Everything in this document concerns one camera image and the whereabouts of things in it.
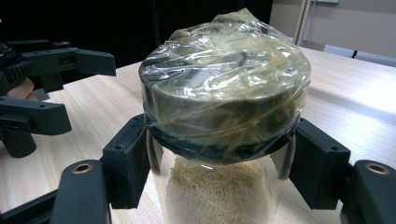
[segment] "light wood surface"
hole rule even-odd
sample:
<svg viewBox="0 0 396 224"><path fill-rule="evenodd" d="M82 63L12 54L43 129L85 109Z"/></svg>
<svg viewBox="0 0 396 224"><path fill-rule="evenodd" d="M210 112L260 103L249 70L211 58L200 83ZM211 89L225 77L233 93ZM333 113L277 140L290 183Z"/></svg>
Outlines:
<svg viewBox="0 0 396 224"><path fill-rule="evenodd" d="M396 167L396 68L303 49L312 81L303 117L352 151L351 163L374 160ZM139 63L116 77L95 76L64 86L48 102L65 104L73 131L34 135L37 150L11 158L0 145L0 210L6 212L58 188L62 170L99 159L102 148L133 116L143 112ZM290 181L275 223L340 223L335 211L311 211ZM112 211L113 223L163 223L152 175L139 207Z"/></svg>

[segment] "glass jar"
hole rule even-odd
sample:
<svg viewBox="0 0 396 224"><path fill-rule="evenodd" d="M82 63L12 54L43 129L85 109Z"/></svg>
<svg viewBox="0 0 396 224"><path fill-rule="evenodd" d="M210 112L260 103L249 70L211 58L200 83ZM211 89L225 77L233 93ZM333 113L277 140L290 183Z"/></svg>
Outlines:
<svg viewBox="0 0 396 224"><path fill-rule="evenodd" d="M251 161L189 160L148 132L148 157L165 223L272 223L289 176L294 138Z"/></svg>
<svg viewBox="0 0 396 224"><path fill-rule="evenodd" d="M175 31L141 64L166 223L271 223L310 65L246 9Z"/></svg>

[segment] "beige granular material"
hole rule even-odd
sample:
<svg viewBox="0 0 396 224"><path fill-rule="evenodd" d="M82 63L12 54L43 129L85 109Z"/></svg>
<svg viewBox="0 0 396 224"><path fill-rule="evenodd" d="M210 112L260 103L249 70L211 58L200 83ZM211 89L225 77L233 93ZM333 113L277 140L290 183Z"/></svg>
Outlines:
<svg viewBox="0 0 396 224"><path fill-rule="evenodd" d="M268 195L256 161L213 169L176 159L166 186L169 223L265 223Z"/></svg>

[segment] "round lid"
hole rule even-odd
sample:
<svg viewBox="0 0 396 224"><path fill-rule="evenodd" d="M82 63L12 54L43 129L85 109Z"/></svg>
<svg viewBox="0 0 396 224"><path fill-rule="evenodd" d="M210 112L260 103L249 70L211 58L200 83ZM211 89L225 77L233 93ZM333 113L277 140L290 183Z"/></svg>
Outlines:
<svg viewBox="0 0 396 224"><path fill-rule="evenodd" d="M139 75L155 139L188 159L231 163L290 139L310 65L286 36L243 9L175 31Z"/></svg>

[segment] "black background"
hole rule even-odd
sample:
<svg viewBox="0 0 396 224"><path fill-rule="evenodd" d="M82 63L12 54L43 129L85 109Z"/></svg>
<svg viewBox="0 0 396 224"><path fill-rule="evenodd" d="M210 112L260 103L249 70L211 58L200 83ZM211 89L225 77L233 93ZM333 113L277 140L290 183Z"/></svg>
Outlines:
<svg viewBox="0 0 396 224"><path fill-rule="evenodd" d="M272 1L260 0L1 0L0 42L70 41L72 47L113 54L117 67L136 63L158 43L151 1L156 3L161 43L176 29L242 7L268 23L272 6Z"/></svg>

